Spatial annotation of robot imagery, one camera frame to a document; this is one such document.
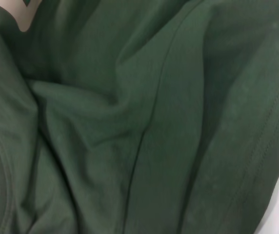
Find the dark green cloth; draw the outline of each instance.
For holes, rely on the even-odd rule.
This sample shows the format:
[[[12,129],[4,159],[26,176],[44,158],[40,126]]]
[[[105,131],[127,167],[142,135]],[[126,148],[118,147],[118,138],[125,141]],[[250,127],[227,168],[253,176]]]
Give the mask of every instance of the dark green cloth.
[[[279,0],[0,8],[0,234],[253,234],[279,176]]]

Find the green fabric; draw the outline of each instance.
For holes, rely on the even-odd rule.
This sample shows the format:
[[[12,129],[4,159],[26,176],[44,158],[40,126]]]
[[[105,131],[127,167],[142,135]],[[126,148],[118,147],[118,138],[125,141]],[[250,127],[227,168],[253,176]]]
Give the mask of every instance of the green fabric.
[[[279,176],[279,0],[0,8],[0,234],[253,234]]]

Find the green t-shirt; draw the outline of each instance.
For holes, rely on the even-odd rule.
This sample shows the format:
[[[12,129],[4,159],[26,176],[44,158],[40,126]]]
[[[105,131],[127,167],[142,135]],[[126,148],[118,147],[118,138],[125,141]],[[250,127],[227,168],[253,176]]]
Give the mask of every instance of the green t-shirt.
[[[0,234],[253,234],[278,176],[279,0],[0,7]]]

